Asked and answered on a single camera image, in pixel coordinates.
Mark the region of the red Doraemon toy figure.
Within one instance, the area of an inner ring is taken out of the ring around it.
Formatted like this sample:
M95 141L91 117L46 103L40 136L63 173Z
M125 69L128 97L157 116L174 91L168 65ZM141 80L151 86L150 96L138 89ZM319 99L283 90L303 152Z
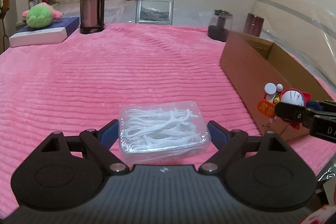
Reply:
M257 104L257 110L269 119L267 127L270 128L277 120L275 113L277 104L288 103L290 105L306 107L310 98L311 94L308 92L302 92L294 88L284 90L282 84L267 83L264 86L264 97Z

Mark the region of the clear box of floss picks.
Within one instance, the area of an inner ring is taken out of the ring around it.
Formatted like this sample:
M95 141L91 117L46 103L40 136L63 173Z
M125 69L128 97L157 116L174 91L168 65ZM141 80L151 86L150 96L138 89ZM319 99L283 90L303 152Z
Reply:
M120 109L118 143L127 164L152 164L207 151L211 134L194 101Z

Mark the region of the pink ribbed blanket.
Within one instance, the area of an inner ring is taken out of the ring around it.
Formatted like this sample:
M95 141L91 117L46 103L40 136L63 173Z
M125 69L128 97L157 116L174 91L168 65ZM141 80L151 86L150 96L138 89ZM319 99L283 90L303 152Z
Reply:
M15 169L53 131L99 129L127 110L180 136L196 122L258 129L219 65L224 44L205 28L111 24L60 44L1 55L1 217L17 208Z

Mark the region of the brown cardboard box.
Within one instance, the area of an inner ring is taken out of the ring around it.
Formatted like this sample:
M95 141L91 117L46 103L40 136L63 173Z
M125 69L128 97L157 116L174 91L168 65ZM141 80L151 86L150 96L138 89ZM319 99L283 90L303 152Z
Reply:
M335 100L335 91L321 77L310 73L297 57L276 43L256 36L230 32L220 66L261 134L273 130L285 141L291 141L309 133L307 128L296 130L280 119L272 123L258 111L257 104L265 94L264 86L267 83L308 92L315 101Z

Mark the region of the clear plastic sheet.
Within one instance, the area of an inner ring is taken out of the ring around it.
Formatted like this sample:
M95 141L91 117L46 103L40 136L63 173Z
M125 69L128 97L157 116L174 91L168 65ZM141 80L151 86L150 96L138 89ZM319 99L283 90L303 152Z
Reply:
M335 14L306 0L255 0L262 34L335 87Z

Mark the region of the dark red canister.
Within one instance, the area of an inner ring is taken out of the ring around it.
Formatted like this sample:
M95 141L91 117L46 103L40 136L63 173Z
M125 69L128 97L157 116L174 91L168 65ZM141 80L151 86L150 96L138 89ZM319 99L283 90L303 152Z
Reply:
M264 18L248 13L243 32L248 35L259 37L263 28Z

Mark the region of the clear dark grinder jar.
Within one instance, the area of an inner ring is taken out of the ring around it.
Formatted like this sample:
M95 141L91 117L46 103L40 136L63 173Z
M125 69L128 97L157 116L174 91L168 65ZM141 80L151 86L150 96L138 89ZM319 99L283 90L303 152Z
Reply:
M232 28L233 15L222 9L214 10L208 26L207 35L209 38L226 42Z

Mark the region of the blue and white flat box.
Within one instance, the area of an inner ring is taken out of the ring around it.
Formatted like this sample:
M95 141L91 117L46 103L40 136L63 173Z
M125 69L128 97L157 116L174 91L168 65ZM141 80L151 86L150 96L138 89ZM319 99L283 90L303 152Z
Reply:
M11 48L22 46L40 46L64 42L79 26L80 18L71 16L54 20L50 26L33 29L25 26L9 37Z

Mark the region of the green and pink plush toy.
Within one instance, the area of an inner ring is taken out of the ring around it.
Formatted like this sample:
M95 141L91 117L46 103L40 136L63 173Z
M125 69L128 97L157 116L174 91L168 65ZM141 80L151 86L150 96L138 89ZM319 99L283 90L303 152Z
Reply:
M24 11L22 17L30 28L39 29L50 26L54 19L61 19L63 14L49 4L42 2Z

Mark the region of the framed landscape picture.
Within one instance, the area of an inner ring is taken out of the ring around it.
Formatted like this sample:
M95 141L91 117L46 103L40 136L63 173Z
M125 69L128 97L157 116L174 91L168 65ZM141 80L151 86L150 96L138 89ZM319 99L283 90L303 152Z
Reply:
M135 23L173 24L174 0L137 0Z

